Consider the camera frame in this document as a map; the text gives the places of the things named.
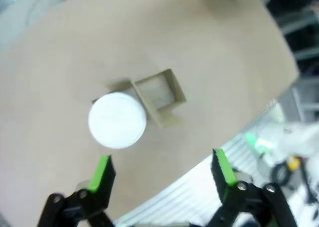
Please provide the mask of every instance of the bolt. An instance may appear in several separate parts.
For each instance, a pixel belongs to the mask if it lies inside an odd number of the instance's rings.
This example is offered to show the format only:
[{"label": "bolt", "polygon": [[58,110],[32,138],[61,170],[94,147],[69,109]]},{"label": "bolt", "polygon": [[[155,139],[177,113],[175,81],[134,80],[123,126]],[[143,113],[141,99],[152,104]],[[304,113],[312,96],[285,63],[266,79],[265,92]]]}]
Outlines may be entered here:
[{"label": "bolt", "polygon": [[271,192],[271,193],[274,193],[275,192],[275,187],[273,187],[272,185],[267,185],[266,186],[266,190]]},{"label": "bolt", "polygon": [[242,183],[242,182],[239,182],[239,183],[237,184],[237,188],[238,188],[239,190],[241,190],[241,191],[246,191],[246,190],[247,190],[247,186],[246,186],[244,183]]},{"label": "bolt", "polygon": [[60,196],[56,196],[56,197],[54,197],[53,202],[54,203],[58,203],[60,200],[61,200],[61,197]]},{"label": "bolt", "polygon": [[86,197],[86,191],[81,191],[80,198],[83,199],[84,197]]}]

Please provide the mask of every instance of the open cardboard box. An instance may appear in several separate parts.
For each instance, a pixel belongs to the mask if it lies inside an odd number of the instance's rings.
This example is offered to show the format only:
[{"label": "open cardboard box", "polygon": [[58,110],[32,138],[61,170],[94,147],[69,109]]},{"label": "open cardboard box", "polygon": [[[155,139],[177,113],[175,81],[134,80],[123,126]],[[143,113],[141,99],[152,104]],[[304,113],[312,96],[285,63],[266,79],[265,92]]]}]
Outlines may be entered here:
[{"label": "open cardboard box", "polygon": [[148,114],[148,120],[159,127],[181,125],[182,119],[171,111],[186,102],[185,95],[171,69],[137,82],[124,79],[108,85],[113,92],[124,92],[136,98]]}]

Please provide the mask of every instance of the green tape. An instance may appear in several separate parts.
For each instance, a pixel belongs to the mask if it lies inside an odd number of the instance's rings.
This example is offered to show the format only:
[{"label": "green tape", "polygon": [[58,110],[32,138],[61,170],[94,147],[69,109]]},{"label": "green tape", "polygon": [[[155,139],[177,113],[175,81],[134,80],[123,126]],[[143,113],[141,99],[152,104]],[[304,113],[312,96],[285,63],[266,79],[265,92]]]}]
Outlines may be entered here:
[{"label": "green tape", "polygon": [[90,192],[95,193],[98,190],[108,160],[109,156],[101,156],[100,161],[95,169],[93,178],[90,181],[90,185],[87,188]]},{"label": "green tape", "polygon": [[219,165],[221,167],[221,171],[223,172],[223,176],[225,178],[226,183],[228,186],[233,186],[237,183],[237,179],[233,169],[231,168],[227,157],[224,153],[223,149],[216,150],[216,155],[218,158]]}]

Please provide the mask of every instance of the brown table surface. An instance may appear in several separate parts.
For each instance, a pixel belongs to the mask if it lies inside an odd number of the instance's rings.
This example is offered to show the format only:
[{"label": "brown table surface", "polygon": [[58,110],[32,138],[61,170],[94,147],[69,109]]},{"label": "brown table surface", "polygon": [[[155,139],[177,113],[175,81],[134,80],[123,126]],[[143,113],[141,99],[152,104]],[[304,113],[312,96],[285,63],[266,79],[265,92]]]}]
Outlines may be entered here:
[{"label": "brown table surface", "polygon": [[[148,125],[132,147],[90,135],[91,101],[118,78],[172,68],[185,125]],[[0,212],[35,226],[47,196],[69,195],[101,155],[117,177],[118,218],[252,121],[297,76],[260,0],[68,0],[0,54]]]}]

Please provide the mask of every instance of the white round lid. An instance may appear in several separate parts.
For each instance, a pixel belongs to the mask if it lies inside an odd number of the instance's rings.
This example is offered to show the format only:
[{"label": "white round lid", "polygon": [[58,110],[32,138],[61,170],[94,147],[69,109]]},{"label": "white round lid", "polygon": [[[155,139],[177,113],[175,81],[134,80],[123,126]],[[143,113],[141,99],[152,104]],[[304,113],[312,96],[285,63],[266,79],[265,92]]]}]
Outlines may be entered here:
[{"label": "white round lid", "polygon": [[120,92],[102,96],[89,112],[89,129],[103,146],[121,149],[133,145],[146,127],[146,113],[133,97]]}]

